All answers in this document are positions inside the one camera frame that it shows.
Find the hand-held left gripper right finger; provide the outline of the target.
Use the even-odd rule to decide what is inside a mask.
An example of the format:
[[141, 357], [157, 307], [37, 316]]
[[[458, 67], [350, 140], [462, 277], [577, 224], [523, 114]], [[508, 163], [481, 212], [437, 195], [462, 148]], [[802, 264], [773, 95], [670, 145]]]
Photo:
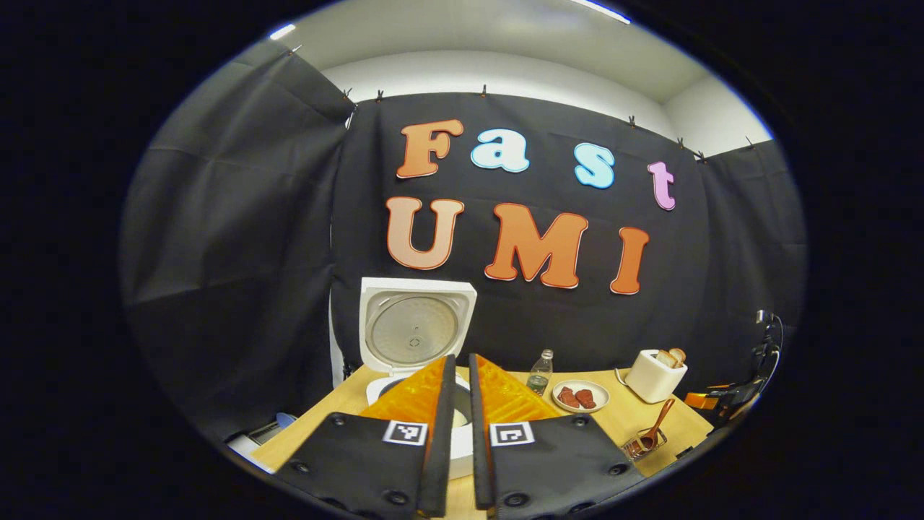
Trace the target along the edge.
[[557, 415], [481, 355], [468, 364], [476, 507], [489, 518], [587, 519], [640, 486], [643, 474], [591, 415]]

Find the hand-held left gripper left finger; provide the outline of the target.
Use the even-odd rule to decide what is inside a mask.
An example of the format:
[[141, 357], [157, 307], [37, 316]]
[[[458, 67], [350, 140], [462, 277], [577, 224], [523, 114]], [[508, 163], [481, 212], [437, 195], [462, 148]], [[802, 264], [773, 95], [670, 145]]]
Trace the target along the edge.
[[275, 474], [346, 518], [441, 517], [455, 387], [446, 355], [358, 415], [330, 412]]

